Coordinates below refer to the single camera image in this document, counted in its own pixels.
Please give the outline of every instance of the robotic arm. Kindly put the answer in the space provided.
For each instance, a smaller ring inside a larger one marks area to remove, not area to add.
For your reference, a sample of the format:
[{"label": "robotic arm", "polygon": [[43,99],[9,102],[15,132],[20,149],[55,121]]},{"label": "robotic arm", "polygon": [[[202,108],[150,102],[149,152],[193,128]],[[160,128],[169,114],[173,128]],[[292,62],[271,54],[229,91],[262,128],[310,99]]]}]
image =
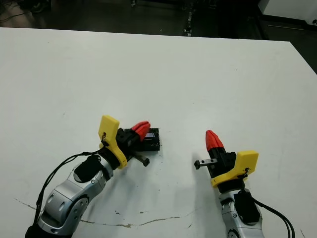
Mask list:
[{"label": "robotic arm", "polygon": [[257,206],[259,205],[282,218],[287,227],[288,237],[290,238],[290,228],[294,238],[295,232],[289,220],[276,210],[256,201],[250,191],[245,189],[244,180],[255,171],[258,152],[250,150],[237,154],[228,153],[218,136],[211,130],[206,132],[206,146],[210,159],[197,160],[194,165],[197,170],[201,166],[206,166],[212,186],[218,187],[227,237],[264,238],[262,216]]},{"label": "robotic arm", "polygon": [[35,217],[25,237],[72,237],[89,203],[113,177],[113,171],[124,168],[133,156],[147,166],[149,159],[136,151],[159,150],[159,131],[150,126],[143,121],[131,129],[118,129],[117,120],[103,116],[99,129],[100,150],[90,153],[86,161],[76,166],[67,180],[50,193],[43,212],[38,219]]}]

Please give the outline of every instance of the dark floor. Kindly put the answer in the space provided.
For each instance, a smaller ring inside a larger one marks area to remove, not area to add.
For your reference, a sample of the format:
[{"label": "dark floor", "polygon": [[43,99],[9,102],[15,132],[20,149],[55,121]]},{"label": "dark floor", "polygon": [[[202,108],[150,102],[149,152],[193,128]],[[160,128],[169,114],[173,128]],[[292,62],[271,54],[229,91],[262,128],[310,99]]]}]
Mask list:
[{"label": "dark floor", "polygon": [[[52,10],[31,14],[14,1],[0,9],[0,27],[48,28],[81,31],[120,32],[154,35],[184,35],[189,7],[139,0],[131,7],[130,0],[52,0]],[[255,18],[219,14],[213,6],[195,8],[191,29],[195,37],[230,37],[262,39]],[[20,16],[6,20],[16,14]],[[317,31],[300,25],[261,20],[270,40],[290,41],[311,68],[317,72]],[[227,35],[219,29],[226,28]]]}]

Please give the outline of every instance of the white tabletop surface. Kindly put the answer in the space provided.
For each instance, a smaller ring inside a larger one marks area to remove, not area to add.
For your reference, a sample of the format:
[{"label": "white tabletop surface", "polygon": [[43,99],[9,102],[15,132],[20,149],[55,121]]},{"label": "white tabletop surface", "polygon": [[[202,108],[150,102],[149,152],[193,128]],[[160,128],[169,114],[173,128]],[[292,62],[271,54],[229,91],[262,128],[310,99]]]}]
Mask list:
[{"label": "white tabletop surface", "polygon": [[[208,129],[257,150],[253,197],[316,236],[317,76],[288,42],[0,28],[0,109],[1,237],[24,237],[48,174],[98,148],[102,115],[149,120],[161,151],[115,171],[73,237],[224,238],[218,191],[193,166]],[[266,237],[287,237],[262,214]]]}]

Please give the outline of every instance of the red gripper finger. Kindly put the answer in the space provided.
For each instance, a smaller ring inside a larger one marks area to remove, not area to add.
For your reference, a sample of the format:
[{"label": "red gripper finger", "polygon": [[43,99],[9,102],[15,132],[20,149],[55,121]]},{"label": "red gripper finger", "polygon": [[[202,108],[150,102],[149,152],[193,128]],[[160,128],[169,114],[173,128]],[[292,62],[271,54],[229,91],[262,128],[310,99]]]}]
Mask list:
[{"label": "red gripper finger", "polygon": [[136,124],[131,129],[134,130],[140,136],[140,140],[142,141],[149,132],[150,127],[151,124],[148,121],[142,121]]},{"label": "red gripper finger", "polygon": [[212,130],[206,131],[206,147],[207,151],[214,147],[223,147],[222,142]]}]

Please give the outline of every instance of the black wire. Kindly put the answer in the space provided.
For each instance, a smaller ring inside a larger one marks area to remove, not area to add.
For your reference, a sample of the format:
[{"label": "black wire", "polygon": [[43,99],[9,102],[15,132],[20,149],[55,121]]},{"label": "black wire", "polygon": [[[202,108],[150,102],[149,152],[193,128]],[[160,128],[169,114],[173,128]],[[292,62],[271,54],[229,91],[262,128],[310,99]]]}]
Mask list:
[{"label": "black wire", "polygon": [[57,173],[57,171],[64,165],[74,161],[78,156],[89,156],[89,155],[94,155],[98,152],[100,152],[102,149],[100,150],[97,150],[95,152],[82,152],[80,154],[77,154],[77,155],[72,155],[70,157],[68,157],[66,160],[64,160],[62,163],[59,164],[59,166],[57,166],[53,172],[51,172],[51,174],[48,176],[48,178],[46,179],[41,191],[40,191],[40,194],[39,194],[39,197],[38,197],[38,200],[36,201],[36,211],[35,211],[35,217],[34,217],[34,222],[33,222],[33,225],[36,225],[38,219],[39,219],[39,215],[40,215],[40,212],[41,212],[41,208],[42,208],[42,202],[43,202],[43,196],[44,196],[44,191],[45,191],[45,188],[49,185],[49,183],[52,181],[54,175]]},{"label": "black wire", "polygon": [[4,22],[9,21],[10,19],[12,19],[12,18],[14,18],[14,17],[16,17],[16,16],[24,15],[24,14],[27,14],[27,13],[29,13],[29,11],[28,11],[28,12],[21,13],[21,14],[17,14],[17,15],[10,16],[10,17],[8,17],[8,18],[5,18],[5,19],[3,19],[3,20],[0,20],[0,23],[4,23]]},{"label": "black wire", "polygon": [[273,208],[271,208],[271,207],[269,207],[269,206],[267,206],[267,205],[265,205],[265,204],[263,204],[263,203],[257,201],[257,200],[254,199],[254,198],[253,198],[253,200],[254,200],[254,202],[255,202],[257,205],[259,205],[260,207],[263,207],[263,208],[265,208],[266,210],[268,210],[268,211],[274,213],[275,215],[279,216],[279,217],[283,220],[283,222],[285,223],[285,225],[286,225],[286,227],[287,227],[288,237],[289,237],[289,238],[291,237],[291,236],[290,236],[290,231],[289,231],[289,228],[288,228],[288,226],[289,226],[289,227],[291,228],[291,231],[292,231],[292,238],[295,238],[295,231],[294,231],[293,225],[291,224],[291,222],[290,222],[282,213],[280,213],[280,212],[276,211],[275,209],[273,209]]}]

